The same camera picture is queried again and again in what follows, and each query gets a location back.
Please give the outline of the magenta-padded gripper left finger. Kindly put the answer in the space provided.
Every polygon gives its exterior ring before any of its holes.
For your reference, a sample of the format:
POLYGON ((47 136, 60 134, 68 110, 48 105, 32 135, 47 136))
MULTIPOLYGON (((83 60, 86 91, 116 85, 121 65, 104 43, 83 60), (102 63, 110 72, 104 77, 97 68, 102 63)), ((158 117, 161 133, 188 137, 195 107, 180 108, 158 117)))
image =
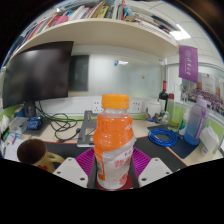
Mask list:
POLYGON ((68 157, 53 174, 78 186, 92 189, 96 182, 94 149, 90 148, 76 158, 68 157))

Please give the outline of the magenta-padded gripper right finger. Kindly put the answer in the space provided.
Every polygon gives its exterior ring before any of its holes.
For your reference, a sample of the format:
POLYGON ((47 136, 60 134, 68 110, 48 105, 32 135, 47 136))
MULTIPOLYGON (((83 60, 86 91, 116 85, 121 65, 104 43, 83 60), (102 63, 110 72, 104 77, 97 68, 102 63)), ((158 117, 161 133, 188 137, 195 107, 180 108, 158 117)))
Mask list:
POLYGON ((172 174, 172 171, 160 158, 150 158, 139 149, 134 148, 129 173, 132 187, 139 188, 172 174))

